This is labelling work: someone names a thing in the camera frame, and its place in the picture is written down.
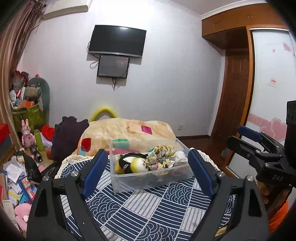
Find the person's right hand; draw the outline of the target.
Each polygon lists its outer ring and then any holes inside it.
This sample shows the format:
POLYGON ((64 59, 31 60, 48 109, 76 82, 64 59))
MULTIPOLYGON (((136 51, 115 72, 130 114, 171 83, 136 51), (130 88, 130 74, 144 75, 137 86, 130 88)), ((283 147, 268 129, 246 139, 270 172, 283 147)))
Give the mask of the person's right hand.
POLYGON ((279 186, 257 182, 257 187, 262 201, 268 212, 279 209, 290 194, 290 188, 283 189, 279 186))

